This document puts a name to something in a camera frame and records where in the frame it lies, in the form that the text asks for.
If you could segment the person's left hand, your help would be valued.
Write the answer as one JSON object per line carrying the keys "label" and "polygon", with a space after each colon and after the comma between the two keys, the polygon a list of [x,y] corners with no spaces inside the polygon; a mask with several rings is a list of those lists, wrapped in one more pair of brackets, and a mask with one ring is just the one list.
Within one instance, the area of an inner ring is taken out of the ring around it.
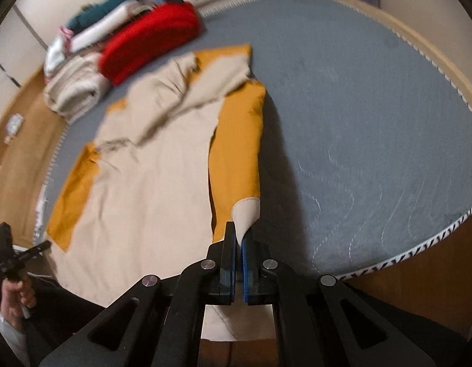
{"label": "person's left hand", "polygon": [[5,321],[18,332],[24,332],[23,307],[32,308],[35,304],[35,291],[27,272],[23,272],[18,281],[11,281],[8,278],[2,281],[0,313]]}

